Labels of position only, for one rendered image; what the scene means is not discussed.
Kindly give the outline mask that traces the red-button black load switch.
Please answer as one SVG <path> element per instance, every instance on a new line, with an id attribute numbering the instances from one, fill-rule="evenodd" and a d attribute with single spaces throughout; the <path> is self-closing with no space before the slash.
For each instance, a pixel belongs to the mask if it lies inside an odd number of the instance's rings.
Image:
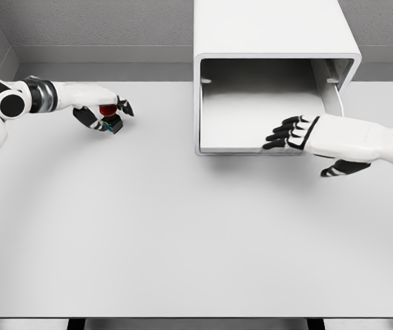
<path id="1" fill-rule="evenodd" d="M 101 119 L 103 126 L 113 134 L 117 134 L 123 127 L 123 121 L 117 114 L 117 110 L 118 108 L 114 104 L 99 106 L 99 112 L 103 116 Z"/>

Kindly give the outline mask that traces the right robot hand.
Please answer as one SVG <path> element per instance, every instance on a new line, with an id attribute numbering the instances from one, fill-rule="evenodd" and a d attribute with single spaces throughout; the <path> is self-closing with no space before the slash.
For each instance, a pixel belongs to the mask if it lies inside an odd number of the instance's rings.
<path id="1" fill-rule="evenodd" d="M 336 159 L 320 175 L 350 175 L 370 167 L 379 159 L 379 148 L 374 141 L 377 128 L 373 123 L 337 115 L 299 115 L 285 119 L 273 129 L 262 148 L 292 148 Z"/>

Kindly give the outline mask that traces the white cabinet drawer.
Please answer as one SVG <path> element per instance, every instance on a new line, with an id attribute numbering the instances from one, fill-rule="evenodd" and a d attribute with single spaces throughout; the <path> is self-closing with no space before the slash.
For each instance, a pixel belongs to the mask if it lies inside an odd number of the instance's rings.
<path id="1" fill-rule="evenodd" d="M 205 58 L 194 80 L 198 155 L 298 155 L 262 150 L 266 136 L 293 116 L 343 115 L 324 59 Z"/>

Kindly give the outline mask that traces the white tabletop storage cabinet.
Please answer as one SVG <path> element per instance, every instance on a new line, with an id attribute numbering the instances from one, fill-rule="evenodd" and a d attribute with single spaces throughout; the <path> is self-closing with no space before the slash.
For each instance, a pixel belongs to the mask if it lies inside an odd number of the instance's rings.
<path id="1" fill-rule="evenodd" d="M 338 0 L 193 0 L 193 84 L 205 58 L 347 60 L 343 93 L 362 55 Z"/>

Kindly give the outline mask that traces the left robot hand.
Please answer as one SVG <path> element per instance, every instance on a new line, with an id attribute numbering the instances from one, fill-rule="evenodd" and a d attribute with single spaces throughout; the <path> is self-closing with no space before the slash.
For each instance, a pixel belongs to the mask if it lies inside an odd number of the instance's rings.
<path id="1" fill-rule="evenodd" d="M 75 84 L 69 103 L 74 108 L 74 117 L 85 127 L 96 131 L 109 131 L 103 126 L 101 120 L 103 116 L 99 112 L 100 105 L 116 105 L 119 111 L 134 116 L 127 99 L 100 85 Z"/>

